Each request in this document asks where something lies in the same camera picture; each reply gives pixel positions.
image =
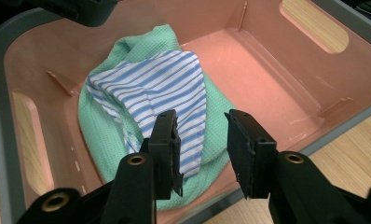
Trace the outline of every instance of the cloth fold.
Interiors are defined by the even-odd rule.
[[[169,25],[155,27],[144,35],[120,38],[107,59],[89,73],[89,76],[115,68],[121,62],[138,63],[168,50],[181,50],[177,38]],[[206,90],[206,120],[200,169],[197,175],[185,179],[183,195],[173,194],[167,201],[157,201],[157,210],[183,207],[203,193],[228,162],[227,120],[224,113],[235,106],[220,92],[209,77],[202,72]],[[78,103],[80,128],[89,152],[105,181],[116,175],[119,161],[129,153],[124,141],[124,130],[142,141],[143,132],[133,115],[121,105],[118,114],[127,122],[115,122],[103,110],[84,84]]]

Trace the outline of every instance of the black metal part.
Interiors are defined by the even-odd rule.
[[[267,198],[276,141],[249,114],[231,109],[227,151],[244,197]]]
[[[290,214],[297,223],[368,223],[307,156],[281,152],[273,173],[269,209],[275,223],[288,223]]]
[[[120,0],[0,0],[6,10],[22,10],[24,6],[41,7],[51,13],[88,27],[103,25]]]
[[[101,223],[156,223],[154,162],[149,154],[132,153],[121,160]]]
[[[75,189],[55,189],[37,198],[18,223],[74,223],[74,212],[80,202]]]
[[[88,27],[104,24],[117,0],[26,0],[54,14]]]
[[[154,160],[156,196],[158,200],[171,198],[172,189],[183,196],[183,174],[180,174],[180,137],[177,132],[175,110],[157,116],[156,125],[148,141],[148,153]]]
[[[173,189],[183,193],[176,128],[174,110],[160,114],[151,138],[145,138],[139,153],[120,161],[113,181],[83,197],[75,189],[50,191],[37,198],[17,223],[156,223],[156,200],[170,199]]]

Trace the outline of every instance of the plastic bin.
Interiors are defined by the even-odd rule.
[[[104,184],[80,132],[77,96],[116,40],[157,25],[172,27],[182,48],[197,53],[217,87],[264,126],[280,151],[309,155],[370,116],[371,21],[339,1],[316,3],[337,19],[306,0],[248,0],[247,6],[243,0],[125,0],[95,28],[42,9],[5,22],[2,222],[16,222],[48,190],[88,193]],[[303,16],[293,11],[297,7]],[[308,22],[322,33],[313,33]],[[159,212],[158,222],[202,221],[240,198],[229,163],[201,197]]]

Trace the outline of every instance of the table surface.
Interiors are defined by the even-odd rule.
[[[303,0],[285,1],[299,3]],[[300,12],[313,10],[305,4],[296,6]],[[309,20],[315,21],[304,25],[312,28],[319,26],[316,21],[322,21],[321,18],[313,15]],[[365,197],[371,187],[371,117],[343,133],[310,158],[333,185]],[[268,211],[268,200],[241,200],[205,223],[272,223],[272,219]]]

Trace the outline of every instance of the blue and white striped cloth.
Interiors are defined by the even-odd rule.
[[[122,124],[130,153],[141,142],[127,130],[121,114],[125,106],[143,137],[150,137],[156,117],[175,109],[181,138],[180,172],[199,171],[206,120],[206,92],[198,57],[189,51],[165,51],[150,59],[121,62],[114,69],[89,75],[87,88],[110,116]]]

